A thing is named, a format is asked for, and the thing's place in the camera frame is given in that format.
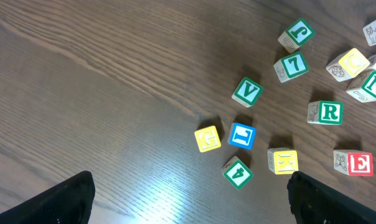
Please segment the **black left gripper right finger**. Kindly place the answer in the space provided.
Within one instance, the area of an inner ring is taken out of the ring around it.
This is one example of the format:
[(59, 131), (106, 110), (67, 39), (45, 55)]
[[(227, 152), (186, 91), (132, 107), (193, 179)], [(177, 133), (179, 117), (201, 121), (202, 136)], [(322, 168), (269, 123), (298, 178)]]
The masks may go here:
[(287, 189), (297, 223), (376, 224), (375, 210), (301, 171), (292, 174)]

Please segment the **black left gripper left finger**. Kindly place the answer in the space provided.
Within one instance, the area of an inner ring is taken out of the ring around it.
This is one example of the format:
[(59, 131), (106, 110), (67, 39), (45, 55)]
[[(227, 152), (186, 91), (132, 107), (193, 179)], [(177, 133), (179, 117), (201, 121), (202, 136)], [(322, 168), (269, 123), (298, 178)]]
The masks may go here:
[(95, 196), (85, 170), (0, 214), (0, 224), (88, 224)]

